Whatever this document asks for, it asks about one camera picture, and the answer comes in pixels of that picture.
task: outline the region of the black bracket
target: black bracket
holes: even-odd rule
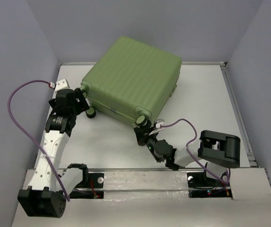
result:
[[[18,201],[29,217],[62,217],[66,198],[62,193],[48,190],[19,190]]]
[[[226,168],[240,167],[240,138],[234,135],[204,130],[200,136],[198,156]]]
[[[104,173],[89,173],[87,182],[80,182],[76,188],[85,188],[85,191],[73,190],[69,195],[71,199],[103,199]]]
[[[87,165],[74,163],[74,164],[70,164],[68,166],[68,169],[71,169],[71,168],[76,168],[76,169],[80,169],[80,170],[83,171],[83,179],[79,184],[77,184],[77,186],[80,185],[80,184],[85,184],[85,183],[88,182],[89,173],[88,173]]]
[[[155,129],[151,121],[147,120],[146,125],[134,128],[137,144],[146,146],[157,162],[166,161],[165,166],[171,170],[178,170],[179,166],[174,164],[176,148],[173,148],[166,140],[157,140],[158,133],[149,135]]]
[[[83,92],[76,88],[62,89],[56,94],[56,97],[49,101],[52,107],[51,114],[58,115],[79,115],[80,113],[89,109],[89,105],[83,96]]]
[[[49,115],[46,124],[45,131],[48,133],[50,130],[59,131],[60,133],[66,133],[69,137],[71,132],[76,125],[76,116],[60,116],[60,115]]]

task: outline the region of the cable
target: cable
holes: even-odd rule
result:
[[[94,188],[93,188],[93,179],[90,180],[89,184],[90,184],[90,186],[91,186],[91,188],[92,188],[92,191],[93,191],[93,197],[94,197],[94,198],[95,198],[95,197],[96,197],[96,198],[99,198],[100,196],[97,195],[96,191],[95,191]]]
[[[86,194],[86,195],[87,195],[87,192],[84,192],[84,191],[79,190],[79,189],[77,189],[77,188],[75,188],[73,191],[75,191],[75,192],[79,192],[79,193],[82,193],[82,194]]]
[[[212,189],[216,188],[216,186],[214,186],[212,188],[203,188],[203,187],[190,187],[190,188],[194,188],[194,189],[198,189],[198,190],[212,190]]]
[[[179,120],[177,120],[176,122],[174,122],[174,123],[172,123],[172,124],[168,124],[168,125],[161,125],[161,128],[169,128],[169,127],[171,127],[171,126],[174,126],[174,125],[176,125],[177,123],[179,123],[180,121],[185,121],[185,122],[187,122],[191,127],[192,127],[192,129],[194,130],[194,132],[195,132],[195,136],[194,136],[194,138],[192,139],[192,140],[189,140],[188,141],[188,143],[186,144],[186,150],[187,150],[187,152],[189,153],[189,155],[191,156],[191,158],[201,167],[201,168],[203,168],[203,170],[205,170],[206,172],[208,172],[210,175],[212,175],[213,177],[215,177],[217,180],[219,180],[220,182],[222,182],[223,184],[225,184],[225,185],[228,185],[229,184],[229,181],[230,181],[230,172],[228,171],[228,170],[226,170],[226,174],[227,174],[227,181],[224,181],[224,180],[222,180],[220,177],[218,177],[216,174],[214,174],[212,171],[210,171],[209,169],[207,169],[202,163],[200,163],[200,161],[191,153],[191,151],[189,150],[189,144],[190,143],[192,143],[193,141],[195,141],[196,139],[197,139],[197,131],[196,131],[196,129],[195,129],[195,127],[194,127],[194,125],[190,122],[190,121],[188,121],[188,120],[186,120],[186,119],[184,119],[184,118],[181,118],[181,119],[179,119]]]
[[[216,191],[215,193],[210,194],[208,197],[213,197],[214,195],[217,195],[219,193],[221,193],[223,190],[225,190],[225,187],[222,187],[221,189],[219,189],[218,191]]]
[[[53,166],[53,164],[52,164],[50,158],[48,157],[48,154],[45,152],[45,150],[44,150],[43,147],[40,145],[40,143],[38,143],[37,140],[36,140],[30,133],[28,133],[28,132],[27,132],[27,131],[26,131],[26,130],[25,130],[25,129],[17,122],[17,121],[16,121],[16,119],[15,119],[14,116],[13,116],[12,110],[11,110],[11,101],[12,101],[12,98],[13,98],[14,94],[15,94],[18,90],[20,90],[21,88],[25,87],[26,85],[32,84],[32,83],[36,83],[36,82],[41,82],[41,83],[48,84],[49,87],[50,87],[50,82],[47,82],[47,81],[45,81],[45,80],[39,80],[39,79],[37,79],[37,80],[31,80],[31,81],[29,81],[29,82],[26,82],[26,83],[20,85],[19,87],[17,87],[17,88],[10,94],[10,96],[9,96],[9,98],[8,98],[8,114],[9,114],[10,118],[12,119],[12,121],[14,122],[14,124],[15,124],[15,125],[16,125],[16,126],[17,126],[24,134],[25,134],[25,135],[27,135],[28,138],[31,139],[31,141],[37,146],[37,148],[38,148],[43,154],[46,155],[45,158],[46,158],[48,164],[50,165],[52,172],[55,174],[55,177],[56,177],[57,181],[59,182],[59,184],[60,184],[60,186],[61,186],[61,189],[62,189],[62,191],[63,191],[63,193],[64,193],[64,195],[65,195],[67,201],[69,202],[69,201],[70,201],[69,195],[68,195],[67,191],[65,190],[65,187],[64,187],[64,185],[63,185],[63,183],[62,183],[60,177],[58,176],[58,173],[57,173],[55,167]]]

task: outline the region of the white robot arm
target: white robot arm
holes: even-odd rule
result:
[[[95,109],[88,105],[83,92],[79,88],[70,89],[65,79],[57,81],[55,93],[55,98],[49,101],[52,112],[44,129],[44,153],[27,189],[18,194],[18,201],[28,216],[60,218],[68,195],[78,183],[88,180],[84,164],[71,164],[61,178],[58,169],[76,116],[86,112],[88,118],[93,118]]]

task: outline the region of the white platform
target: white platform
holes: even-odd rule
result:
[[[79,87],[92,65],[61,66],[58,80],[67,79],[72,89]],[[186,118],[198,133],[212,130],[241,137],[226,84],[217,65],[183,65],[178,87],[165,104],[159,118],[167,124]],[[181,122],[162,131],[158,139],[182,148],[194,137],[189,125]],[[241,143],[241,167],[249,167],[246,150]],[[94,119],[85,114],[77,117],[76,126],[64,150],[60,168],[71,163],[84,163],[89,168],[134,169],[165,168],[157,163],[146,147],[139,147],[131,126],[98,112]],[[189,168],[198,167],[192,163]]]
[[[263,169],[232,169],[233,200],[189,198],[185,172],[147,173],[105,172],[105,199],[71,200],[60,219],[28,217],[18,204],[13,227],[271,226],[271,188]],[[24,187],[33,174],[28,171]]]

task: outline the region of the suitcase wheel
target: suitcase wheel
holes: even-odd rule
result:
[[[88,110],[86,110],[86,116],[88,118],[94,118],[96,116],[96,110],[91,106]]]
[[[147,124],[147,116],[146,115],[141,115],[139,116],[135,123],[138,125],[138,126],[145,126]]]

